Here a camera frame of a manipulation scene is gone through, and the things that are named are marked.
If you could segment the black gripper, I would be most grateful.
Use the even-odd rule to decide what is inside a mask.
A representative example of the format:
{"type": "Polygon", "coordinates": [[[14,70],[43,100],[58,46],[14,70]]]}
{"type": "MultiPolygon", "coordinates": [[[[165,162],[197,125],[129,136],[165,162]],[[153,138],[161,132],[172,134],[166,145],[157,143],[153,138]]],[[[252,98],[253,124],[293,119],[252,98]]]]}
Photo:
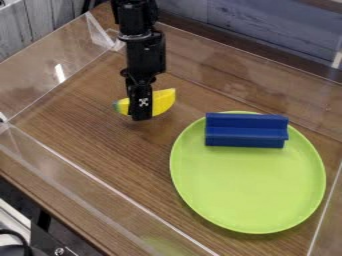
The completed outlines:
{"type": "Polygon", "coordinates": [[[162,31],[153,30],[145,36],[128,38],[125,42],[129,115],[134,121],[144,121],[153,118],[150,84],[156,76],[166,72],[166,36],[162,31]]]}

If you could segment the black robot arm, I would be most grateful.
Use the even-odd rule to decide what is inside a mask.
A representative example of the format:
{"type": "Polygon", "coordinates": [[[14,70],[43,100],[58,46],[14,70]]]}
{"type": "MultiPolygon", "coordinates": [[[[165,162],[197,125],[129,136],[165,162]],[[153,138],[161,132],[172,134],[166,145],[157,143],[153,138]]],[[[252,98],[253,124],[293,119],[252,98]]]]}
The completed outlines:
{"type": "Polygon", "coordinates": [[[134,121],[153,118],[153,83],[166,72],[166,36],[156,28],[156,0],[110,0],[120,40],[126,43],[128,67],[122,70],[134,121]]]}

